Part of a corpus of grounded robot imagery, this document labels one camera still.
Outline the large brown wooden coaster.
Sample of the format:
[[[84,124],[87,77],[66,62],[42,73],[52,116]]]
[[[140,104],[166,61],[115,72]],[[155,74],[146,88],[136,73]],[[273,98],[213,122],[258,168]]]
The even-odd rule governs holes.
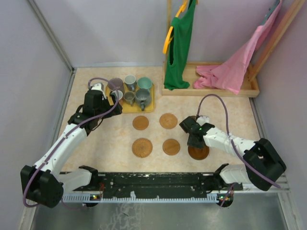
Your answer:
[[[198,161],[201,161],[207,158],[209,155],[209,152],[210,152],[210,149],[207,146],[204,146],[204,148],[202,149],[191,147],[191,146],[188,147],[188,153],[190,157]]]

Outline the pink mug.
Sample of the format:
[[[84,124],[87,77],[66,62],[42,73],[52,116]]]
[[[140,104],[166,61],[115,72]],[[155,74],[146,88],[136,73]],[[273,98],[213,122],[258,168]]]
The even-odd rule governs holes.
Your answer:
[[[122,106],[123,105],[123,93],[122,93],[122,91],[120,91],[120,90],[113,91],[111,94],[114,95],[118,99],[118,103]]]

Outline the small orange wooden coaster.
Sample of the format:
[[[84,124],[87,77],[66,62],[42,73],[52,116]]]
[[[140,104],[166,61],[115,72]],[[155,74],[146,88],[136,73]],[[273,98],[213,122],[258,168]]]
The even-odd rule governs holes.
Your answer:
[[[167,139],[163,143],[163,151],[169,156],[174,156],[180,151],[180,143],[175,139]]]

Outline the dark speckled grey mug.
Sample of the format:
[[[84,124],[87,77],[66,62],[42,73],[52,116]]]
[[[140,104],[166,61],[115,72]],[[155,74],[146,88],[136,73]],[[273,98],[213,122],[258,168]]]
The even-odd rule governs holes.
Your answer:
[[[152,102],[151,93],[145,89],[138,89],[135,93],[135,103],[145,111],[145,108]]]

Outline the light wooden coaster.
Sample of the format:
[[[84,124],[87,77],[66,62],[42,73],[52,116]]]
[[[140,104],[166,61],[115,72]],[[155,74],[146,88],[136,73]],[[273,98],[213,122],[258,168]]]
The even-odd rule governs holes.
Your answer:
[[[132,125],[136,130],[145,130],[149,125],[149,120],[147,117],[140,115],[134,118]]]

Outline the teal mug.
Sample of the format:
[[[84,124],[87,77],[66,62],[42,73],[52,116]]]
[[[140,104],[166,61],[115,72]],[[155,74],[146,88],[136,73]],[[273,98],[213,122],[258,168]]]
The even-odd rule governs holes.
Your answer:
[[[137,85],[140,89],[150,90],[153,85],[153,82],[148,77],[141,77],[138,79]]]

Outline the large woven rattan coaster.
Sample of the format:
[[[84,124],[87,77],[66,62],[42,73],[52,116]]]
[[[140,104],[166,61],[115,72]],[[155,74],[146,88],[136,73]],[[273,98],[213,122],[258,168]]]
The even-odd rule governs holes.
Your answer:
[[[146,158],[151,154],[153,145],[149,139],[139,138],[133,142],[131,149],[136,157]]]

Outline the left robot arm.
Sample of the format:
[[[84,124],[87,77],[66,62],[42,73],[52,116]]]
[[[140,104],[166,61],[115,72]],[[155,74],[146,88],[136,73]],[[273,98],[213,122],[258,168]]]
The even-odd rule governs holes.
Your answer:
[[[90,86],[84,96],[84,103],[70,117],[59,139],[33,166],[26,165],[21,169],[23,203],[26,207],[30,207],[27,201],[31,200],[36,206],[53,208],[65,193],[84,186],[89,190],[99,186],[98,171],[92,167],[80,166],[67,174],[60,172],[74,150],[104,119],[122,113],[119,90],[109,97],[113,104],[109,103],[103,84]]]

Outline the purple mug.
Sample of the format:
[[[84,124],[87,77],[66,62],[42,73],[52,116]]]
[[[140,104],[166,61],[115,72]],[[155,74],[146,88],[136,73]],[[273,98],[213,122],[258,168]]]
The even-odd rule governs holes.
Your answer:
[[[119,90],[122,93],[125,92],[125,90],[124,90],[124,82],[120,78],[112,78],[112,79],[110,79],[108,84],[107,84],[107,86],[108,86],[108,88],[111,91]]]

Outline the grey-white mug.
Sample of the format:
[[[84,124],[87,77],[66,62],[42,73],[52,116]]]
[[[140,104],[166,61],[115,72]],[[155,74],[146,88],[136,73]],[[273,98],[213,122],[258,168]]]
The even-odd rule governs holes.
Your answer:
[[[134,75],[127,75],[124,78],[125,85],[129,91],[135,92],[136,90],[136,77]]]

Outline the green shirt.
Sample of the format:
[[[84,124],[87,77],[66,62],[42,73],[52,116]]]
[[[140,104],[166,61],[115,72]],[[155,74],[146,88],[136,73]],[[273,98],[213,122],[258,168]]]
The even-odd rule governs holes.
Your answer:
[[[184,50],[178,46],[173,48],[172,44],[169,45],[164,87],[171,91],[174,89],[187,89],[190,84],[183,80],[182,74],[187,63],[189,50]]]

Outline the pink shirt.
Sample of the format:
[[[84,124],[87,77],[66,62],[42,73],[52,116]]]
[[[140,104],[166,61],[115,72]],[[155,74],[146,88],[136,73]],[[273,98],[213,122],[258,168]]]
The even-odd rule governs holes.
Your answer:
[[[281,6],[282,1],[267,22],[259,25],[251,38],[223,64],[197,66],[196,73],[200,78],[193,83],[193,88],[211,87],[239,94],[253,53],[259,49],[270,32]]]

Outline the wooden rack base tray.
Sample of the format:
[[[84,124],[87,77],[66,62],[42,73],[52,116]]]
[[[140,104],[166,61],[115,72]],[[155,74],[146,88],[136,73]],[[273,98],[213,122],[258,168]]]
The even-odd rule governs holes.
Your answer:
[[[249,63],[244,80],[240,89],[239,94],[234,94],[229,90],[222,90],[216,88],[205,87],[203,89],[194,89],[193,83],[196,81],[200,75],[196,73],[197,66],[208,66],[208,65],[220,65],[221,62],[187,62],[182,78],[184,81],[189,82],[190,86],[187,89],[174,89],[169,90],[162,84],[162,95],[167,96],[206,96],[208,94],[214,93],[221,97],[248,97],[255,98],[258,96],[260,90],[256,78],[251,78],[249,72],[252,70],[253,66]]]

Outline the yellow hanger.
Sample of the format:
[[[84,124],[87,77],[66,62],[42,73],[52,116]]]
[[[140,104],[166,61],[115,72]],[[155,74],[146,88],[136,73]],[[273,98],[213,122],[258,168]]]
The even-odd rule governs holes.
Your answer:
[[[163,54],[166,54],[171,43],[173,43],[173,48],[178,46],[184,50],[189,50],[194,14],[198,4],[198,0],[184,0],[179,6],[173,20],[169,21],[169,27],[163,45]]]

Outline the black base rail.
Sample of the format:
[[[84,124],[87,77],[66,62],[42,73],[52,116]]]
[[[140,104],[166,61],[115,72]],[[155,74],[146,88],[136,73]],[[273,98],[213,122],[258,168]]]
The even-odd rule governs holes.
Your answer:
[[[94,182],[74,192],[98,192],[107,198],[206,198],[213,191],[228,190],[216,172],[101,172]]]

